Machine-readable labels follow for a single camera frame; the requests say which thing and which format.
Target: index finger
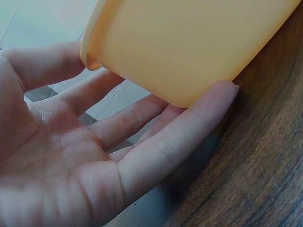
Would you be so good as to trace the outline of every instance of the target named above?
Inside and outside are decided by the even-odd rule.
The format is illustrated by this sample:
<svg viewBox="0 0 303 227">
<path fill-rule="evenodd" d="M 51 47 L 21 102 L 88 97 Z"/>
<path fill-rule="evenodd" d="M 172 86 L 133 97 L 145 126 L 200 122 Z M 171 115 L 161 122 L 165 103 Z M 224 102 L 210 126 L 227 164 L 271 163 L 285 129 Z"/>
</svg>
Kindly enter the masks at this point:
<svg viewBox="0 0 303 227">
<path fill-rule="evenodd" d="M 182 164 L 224 117 L 238 88 L 215 84 L 191 108 L 118 162 L 127 202 L 134 201 Z"/>
<path fill-rule="evenodd" d="M 23 92 L 70 79 L 84 70 L 80 42 L 4 50 L 0 55 L 8 60 L 20 78 Z"/>
</svg>

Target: yellow plastic object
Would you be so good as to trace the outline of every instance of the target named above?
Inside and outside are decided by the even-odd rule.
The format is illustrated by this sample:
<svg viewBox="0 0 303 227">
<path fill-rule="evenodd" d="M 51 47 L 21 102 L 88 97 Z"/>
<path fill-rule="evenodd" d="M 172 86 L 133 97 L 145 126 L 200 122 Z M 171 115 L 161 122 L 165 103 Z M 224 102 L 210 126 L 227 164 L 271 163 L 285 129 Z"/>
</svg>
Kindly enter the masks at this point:
<svg viewBox="0 0 303 227">
<path fill-rule="evenodd" d="M 99 0 L 81 59 L 188 108 L 233 80 L 301 0 Z"/>
</svg>

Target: wooden surface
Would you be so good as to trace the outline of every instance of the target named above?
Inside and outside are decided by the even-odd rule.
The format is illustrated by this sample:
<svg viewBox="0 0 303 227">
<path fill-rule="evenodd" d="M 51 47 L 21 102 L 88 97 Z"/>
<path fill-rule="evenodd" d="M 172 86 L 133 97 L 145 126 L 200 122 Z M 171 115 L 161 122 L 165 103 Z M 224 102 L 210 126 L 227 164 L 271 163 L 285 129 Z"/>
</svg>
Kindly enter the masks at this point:
<svg viewBox="0 0 303 227">
<path fill-rule="evenodd" d="M 303 4 L 235 79 L 220 127 L 107 226 L 303 226 Z"/>
</svg>

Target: human hand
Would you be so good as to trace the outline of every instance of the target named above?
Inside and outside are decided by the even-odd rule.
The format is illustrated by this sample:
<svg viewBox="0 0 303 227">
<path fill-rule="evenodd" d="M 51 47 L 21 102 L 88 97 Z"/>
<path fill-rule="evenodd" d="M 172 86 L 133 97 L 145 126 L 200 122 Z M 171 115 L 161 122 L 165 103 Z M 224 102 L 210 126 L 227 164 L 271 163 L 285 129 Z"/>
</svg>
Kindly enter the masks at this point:
<svg viewBox="0 0 303 227">
<path fill-rule="evenodd" d="M 77 76 L 79 43 L 0 52 L 0 225 L 105 224 L 178 167 L 237 94 L 216 83 L 187 110 L 150 95 L 84 126 L 78 117 L 123 81 L 102 70 L 46 100 L 26 91 Z M 160 114 L 131 147 L 107 152 Z"/>
</svg>

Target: fingernail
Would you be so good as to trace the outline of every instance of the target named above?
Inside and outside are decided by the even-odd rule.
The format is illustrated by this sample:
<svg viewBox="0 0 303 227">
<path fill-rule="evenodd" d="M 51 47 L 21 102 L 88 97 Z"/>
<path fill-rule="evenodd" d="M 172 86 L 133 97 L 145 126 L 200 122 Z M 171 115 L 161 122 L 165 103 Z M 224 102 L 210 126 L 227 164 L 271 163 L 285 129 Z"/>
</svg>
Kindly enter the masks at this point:
<svg viewBox="0 0 303 227">
<path fill-rule="evenodd" d="M 236 92 L 238 93 L 240 86 L 235 84 L 235 87 L 236 87 Z"/>
</svg>

